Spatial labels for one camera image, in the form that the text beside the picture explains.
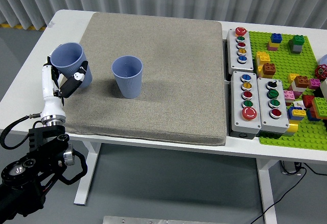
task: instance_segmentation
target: brown lego brick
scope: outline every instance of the brown lego brick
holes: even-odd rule
[[[265,75],[274,75],[276,72],[276,67],[273,63],[265,63],[262,70]]]
[[[296,76],[294,81],[298,88],[307,88],[310,84],[307,76]]]

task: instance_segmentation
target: gray felt mat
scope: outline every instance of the gray felt mat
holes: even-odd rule
[[[219,22],[95,13],[80,42],[93,82],[65,100],[66,130],[200,145],[227,134]],[[122,97],[111,72],[124,55],[144,64],[141,95]]]

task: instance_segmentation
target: blue lego brick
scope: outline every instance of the blue lego brick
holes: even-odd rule
[[[281,34],[271,34],[270,39],[272,43],[278,43],[278,44],[280,44],[283,40]]]
[[[290,107],[288,110],[287,110],[287,114],[288,114],[288,119],[290,120],[302,120],[303,117],[302,116],[294,116],[292,114],[292,111],[293,110],[303,110],[302,108],[299,108],[299,107]]]
[[[316,121],[316,122],[320,121],[319,118],[313,118],[313,117],[311,116],[311,112],[310,112],[310,110],[307,110],[307,116],[308,116],[308,120],[309,120],[309,121]]]

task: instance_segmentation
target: black cable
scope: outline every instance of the black cable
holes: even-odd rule
[[[36,121],[36,122],[33,124],[33,129],[35,129],[35,126],[36,126],[38,123],[42,123],[42,121],[41,121],[41,120]]]
[[[301,179],[300,180],[298,180],[298,182],[293,186],[293,187],[291,187],[289,190],[287,190],[285,193],[284,193],[284,195],[278,200],[278,201],[276,201],[275,203],[273,203],[271,206],[269,206],[260,216],[258,216],[253,222],[251,222],[251,224],[253,224],[253,223],[255,223],[260,217],[262,217],[271,207],[273,207],[274,205],[276,205],[276,204],[278,204],[282,199],[283,199],[283,197],[285,197],[285,195],[289,192],[289,191],[291,191],[294,187],[296,187],[297,186],[297,184],[299,184],[300,183],[300,181],[302,181],[302,179],[305,177],[305,175],[307,174],[307,169],[306,168],[304,168],[304,167],[301,167],[300,169],[305,169],[306,170],[306,172],[303,174],[303,176],[301,177]]]
[[[319,176],[325,176],[327,177],[327,174],[322,174],[322,173],[317,173],[315,172],[310,166],[308,166],[306,163],[304,163],[314,174],[319,175]]]
[[[22,145],[26,140],[27,138],[30,136],[29,134],[27,134],[24,139],[19,143],[17,144],[16,146],[7,146],[6,143],[5,143],[5,139],[6,139],[6,136],[9,134],[9,132],[12,130],[12,128],[14,128],[17,124],[19,124],[20,122],[23,122],[25,121],[26,119],[28,118],[38,118],[38,117],[41,117],[41,114],[40,113],[36,113],[36,114],[31,114],[31,115],[26,115],[24,116],[23,118],[20,118],[18,120],[16,120],[15,122],[11,123],[10,125],[8,125],[1,133],[0,135],[0,145],[4,148],[4,149],[7,149],[7,150],[13,150],[15,148],[18,148],[20,145]]]

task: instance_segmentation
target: table leg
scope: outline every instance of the table leg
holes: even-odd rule
[[[85,205],[88,191],[92,182],[94,169],[97,164],[97,159],[101,147],[101,143],[83,141],[84,145],[88,149],[86,158],[87,174],[81,178],[80,184],[78,185],[76,197],[74,200],[75,205]]]
[[[263,210],[265,211],[269,206],[274,203],[271,190],[271,182],[269,177],[269,168],[276,164],[277,160],[267,160],[267,159],[256,159],[256,165],[258,168],[261,200]],[[277,224],[275,207],[271,207],[265,214],[266,224]]]

